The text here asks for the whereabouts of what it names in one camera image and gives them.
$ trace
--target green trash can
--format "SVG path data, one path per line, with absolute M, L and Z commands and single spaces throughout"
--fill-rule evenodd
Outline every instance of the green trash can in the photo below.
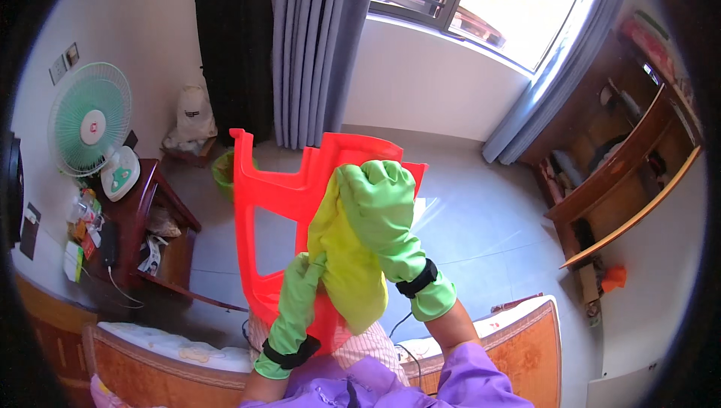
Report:
M 216 184 L 221 189 L 221 192 L 231 202 L 233 201 L 233 156 L 234 151 L 228 151 L 224 153 L 220 158 L 217 158 L 213 162 L 211 170 L 213 172 L 213 179 L 216 180 Z M 257 169 L 258 162 L 253 158 L 253 166 Z

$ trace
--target bed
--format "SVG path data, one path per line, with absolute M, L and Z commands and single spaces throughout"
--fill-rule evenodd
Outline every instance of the bed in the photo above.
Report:
M 560 405 L 561 342 L 552 296 L 537 297 L 474 322 L 482 344 L 513 391 L 536 408 Z M 411 384 L 437 390 L 443 356 L 433 338 L 402 344 Z M 132 323 L 87 324 L 83 347 L 90 374 L 131 406 L 238 406 L 250 369 L 247 351 L 215 349 Z

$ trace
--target electric fan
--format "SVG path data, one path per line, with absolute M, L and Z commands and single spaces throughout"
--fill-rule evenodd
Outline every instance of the electric fan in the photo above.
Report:
M 48 122 L 48 145 L 71 177 L 100 171 L 105 195 L 118 201 L 140 176 L 135 152 L 123 146 L 131 122 L 131 89 L 114 65 L 88 64 L 60 89 Z

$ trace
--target black wrist strap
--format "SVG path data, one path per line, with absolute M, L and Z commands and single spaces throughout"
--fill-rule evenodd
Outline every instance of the black wrist strap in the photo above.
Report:
M 414 278 L 410 283 L 408 281 L 401 281 L 396 283 L 398 292 L 405 295 L 408 298 L 415 298 L 415 295 L 419 293 L 424 287 L 436 281 L 438 277 L 438 269 L 436 265 L 430 259 L 425 259 L 425 267 L 419 273 L 418 277 Z
M 281 366 L 281 369 L 290 370 L 294 369 L 304 362 L 306 362 L 315 352 L 320 349 L 320 341 L 312 337 L 310 334 L 303 341 L 301 347 L 297 352 L 290 355 L 283 355 L 282 353 L 276 352 L 268 343 L 268 340 L 263 342 L 263 353 L 271 361 Z

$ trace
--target tile floor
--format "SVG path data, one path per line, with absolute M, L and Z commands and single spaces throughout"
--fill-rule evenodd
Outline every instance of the tile floor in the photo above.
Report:
M 418 194 L 425 211 L 413 232 L 458 289 L 473 319 L 493 305 L 538 292 L 558 302 L 563 343 L 562 406 L 585 406 L 586 385 L 600 377 L 600 331 L 589 329 L 570 274 L 558 270 L 563 253 L 545 203 L 530 171 L 486 163 L 478 143 L 437 134 L 347 125 L 344 131 L 391 140 L 404 160 L 430 165 Z M 265 142 L 254 150 L 260 169 L 297 171 L 301 153 Z M 230 304 L 247 306 L 240 285 L 233 208 L 215 187 L 208 169 L 170 163 L 163 169 L 178 196 L 203 225 L 195 242 L 190 289 Z M 295 224 L 261 210 L 256 213 L 258 272 L 283 269 L 293 257 Z M 381 324 L 390 331 L 408 312 L 407 299 L 389 287 Z M 245 314 L 194 302 L 178 323 L 212 331 L 214 345 L 238 345 Z M 408 319 L 394 333 L 398 342 L 428 336 L 422 323 Z

